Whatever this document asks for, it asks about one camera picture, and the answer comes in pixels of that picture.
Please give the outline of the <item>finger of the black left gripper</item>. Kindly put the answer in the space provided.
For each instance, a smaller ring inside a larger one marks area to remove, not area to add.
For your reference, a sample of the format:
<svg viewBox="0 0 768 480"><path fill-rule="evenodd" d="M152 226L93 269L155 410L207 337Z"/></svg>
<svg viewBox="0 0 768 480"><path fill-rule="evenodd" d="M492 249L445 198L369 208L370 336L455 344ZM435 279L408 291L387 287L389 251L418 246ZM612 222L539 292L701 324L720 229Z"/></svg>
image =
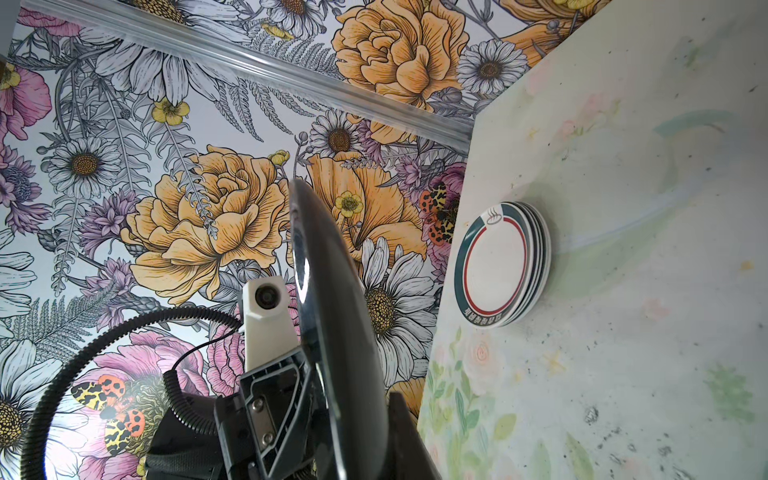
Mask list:
<svg viewBox="0 0 768 480"><path fill-rule="evenodd" d="M251 479L317 477L317 398L314 374L299 347L241 380L245 418L255 453Z"/></svg>

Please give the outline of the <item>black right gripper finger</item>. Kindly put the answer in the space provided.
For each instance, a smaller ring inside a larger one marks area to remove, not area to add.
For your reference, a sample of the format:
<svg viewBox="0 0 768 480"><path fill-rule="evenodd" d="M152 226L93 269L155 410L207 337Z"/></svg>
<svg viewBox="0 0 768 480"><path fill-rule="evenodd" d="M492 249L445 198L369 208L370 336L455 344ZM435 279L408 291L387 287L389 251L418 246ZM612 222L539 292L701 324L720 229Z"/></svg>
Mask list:
<svg viewBox="0 0 768 480"><path fill-rule="evenodd" d="M390 479L438 480L441 478L416 426L403 394L388 400Z"/></svg>

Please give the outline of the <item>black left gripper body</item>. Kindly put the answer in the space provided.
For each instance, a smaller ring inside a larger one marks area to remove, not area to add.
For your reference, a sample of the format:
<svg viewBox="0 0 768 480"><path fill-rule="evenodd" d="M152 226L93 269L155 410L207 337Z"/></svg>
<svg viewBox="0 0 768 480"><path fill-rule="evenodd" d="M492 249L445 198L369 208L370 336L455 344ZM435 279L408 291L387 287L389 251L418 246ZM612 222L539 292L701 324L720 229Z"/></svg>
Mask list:
<svg viewBox="0 0 768 480"><path fill-rule="evenodd" d="M145 457L145 479L260 479L255 434L239 395L184 396L192 411L215 424L196 433L167 411Z"/></svg>

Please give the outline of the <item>black plate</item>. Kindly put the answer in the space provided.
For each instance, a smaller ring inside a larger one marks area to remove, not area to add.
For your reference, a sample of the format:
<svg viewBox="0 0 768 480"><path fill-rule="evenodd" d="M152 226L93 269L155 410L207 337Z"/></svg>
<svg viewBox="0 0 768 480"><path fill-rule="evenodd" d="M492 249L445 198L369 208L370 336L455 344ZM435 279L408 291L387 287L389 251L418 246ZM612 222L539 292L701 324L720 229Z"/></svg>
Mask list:
<svg viewBox="0 0 768 480"><path fill-rule="evenodd" d="M291 243L302 346L319 372L338 479L389 474L382 371L363 289L330 212L308 183L290 183Z"/></svg>

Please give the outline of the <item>rearmost green red rimmed plate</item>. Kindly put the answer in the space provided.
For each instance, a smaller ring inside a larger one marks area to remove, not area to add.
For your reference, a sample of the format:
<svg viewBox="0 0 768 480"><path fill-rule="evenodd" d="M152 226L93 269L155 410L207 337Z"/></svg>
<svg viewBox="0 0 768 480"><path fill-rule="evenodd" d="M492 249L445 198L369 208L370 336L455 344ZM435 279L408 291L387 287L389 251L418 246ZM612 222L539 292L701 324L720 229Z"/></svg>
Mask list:
<svg viewBox="0 0 768 480"><path fill-rule="evenodd" d="M541 213L525 202L501 202L468 228L459 246L454 294L478 328L499 328L527 315L542 295L552 263Z"/></svg>

